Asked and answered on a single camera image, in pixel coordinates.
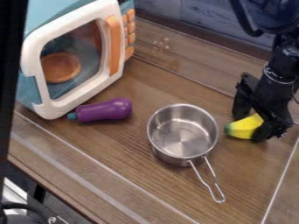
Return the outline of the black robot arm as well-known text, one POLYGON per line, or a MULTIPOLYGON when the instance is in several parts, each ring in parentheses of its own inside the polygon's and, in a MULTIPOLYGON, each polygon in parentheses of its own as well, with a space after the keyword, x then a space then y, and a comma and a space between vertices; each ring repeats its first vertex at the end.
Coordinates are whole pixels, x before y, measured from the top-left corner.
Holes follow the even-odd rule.
POLYGON ((299 0, 228 0, 246 34, 275 36, 272 54, 258 78, 240 75, 234 98, 234 122, 224 131, 235 136, 242 125, 252 130, 242 137, 262 142, 280 137, 294 125, 288 103, 299 91, 299 0))

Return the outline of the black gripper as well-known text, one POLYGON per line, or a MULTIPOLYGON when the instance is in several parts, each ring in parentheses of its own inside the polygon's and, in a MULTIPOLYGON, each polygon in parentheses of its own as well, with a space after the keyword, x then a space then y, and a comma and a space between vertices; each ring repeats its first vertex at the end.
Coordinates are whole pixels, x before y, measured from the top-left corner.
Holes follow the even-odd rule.
POLYGON ((263 120, 254 123, 251 141, 263 142, 280 137, 294 125, 288 102, 294 96, 294 83, 279 82, 267 75, 258 79, 250 73, 240 75, 232 104, 234 120, 248 116, 254 109, 263 120))

